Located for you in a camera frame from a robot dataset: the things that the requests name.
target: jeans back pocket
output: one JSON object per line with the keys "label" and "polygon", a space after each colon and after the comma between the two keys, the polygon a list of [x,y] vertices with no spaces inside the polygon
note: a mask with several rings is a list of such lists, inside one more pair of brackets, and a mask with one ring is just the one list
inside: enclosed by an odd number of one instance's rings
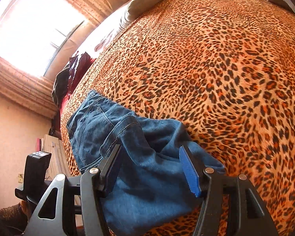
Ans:
{"label": "jeans back pocket", "polygon": [[94,104],[83,116],[84,119],[76,128],[72,141],[70,139],[79,168],[101,158],[99,149],[114,127],[99,105]]}

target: power outlet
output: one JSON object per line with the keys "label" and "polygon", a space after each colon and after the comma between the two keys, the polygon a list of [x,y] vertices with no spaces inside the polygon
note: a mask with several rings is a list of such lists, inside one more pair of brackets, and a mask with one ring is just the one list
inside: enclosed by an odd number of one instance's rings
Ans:
{"label": "power outlet", "polygon": [[18,174],[18,182],[23,184],[24,174]]}

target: metal bolt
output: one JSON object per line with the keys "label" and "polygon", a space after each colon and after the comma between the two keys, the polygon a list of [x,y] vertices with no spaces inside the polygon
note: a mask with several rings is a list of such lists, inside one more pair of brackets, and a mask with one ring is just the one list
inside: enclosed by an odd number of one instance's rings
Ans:
{"label": "metal bolt", "polygon": [[239,179],[241,179],[241,180],[246,180],[246,179],[247,179],[247,176],[244,175],[244,174],[240,174],[240,175],[239,175]]}
{"label": "metal bolt", "polygon": [[57,181],[62,181],[62,180],[64,180],[66,178],[66,176],[64,175],[64,174],[58,174],[57,176],[56,176],[56,180]]}
{"label": "metal bolt", "polygon": [[91,174],[96,174],[98,172],[98,168],[91,168],[90,173]]}
{"label": "metal bolt", "polygon": [[212,174],[214,172],[213,168],[205,168],[205,172]]}

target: red fabric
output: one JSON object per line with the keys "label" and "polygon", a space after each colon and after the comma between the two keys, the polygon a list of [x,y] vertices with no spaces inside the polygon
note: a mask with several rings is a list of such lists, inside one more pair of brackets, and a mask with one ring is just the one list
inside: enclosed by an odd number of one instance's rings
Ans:
{"label": "red fabric", "polygon": [[64,108],[66,107],[66,105],[67,105],[69,99],[70,99],[70,97],[69,97],[69,93],[67,93],[67,94],[64,96],[64,98],[62,99],[62,102],[61,102],[61,105],[60,105],[60,108],[59,108],[59,110],[60,110],[60,117],[61,117],[61,114],[62,114]]}
{"label": "red fabric", "polygon": [[76,89],[78,83],[81,81],[84,74],[90,68],[90,66],[95,61],[95,58],[91,58],[86,52],[82,55],[75,56],[71,58],[75,60],[69,70],[69,81],[68,81],[68,93],[69,96],[72,95]]}

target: bedsheet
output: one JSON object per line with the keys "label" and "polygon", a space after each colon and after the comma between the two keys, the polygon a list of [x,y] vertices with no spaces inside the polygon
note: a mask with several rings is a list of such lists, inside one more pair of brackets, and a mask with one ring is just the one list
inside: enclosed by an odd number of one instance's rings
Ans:
{"label": "bedsheet", "polygon": [[[87,93],[189,135],[257,188],[280,235],[295,227],[295,16],[266,0],[165,0],[129,25],[87,71],[62,114]],[[198,210],[146,235],[190,234]],[[220,235],[226,230],[221,217]]]}

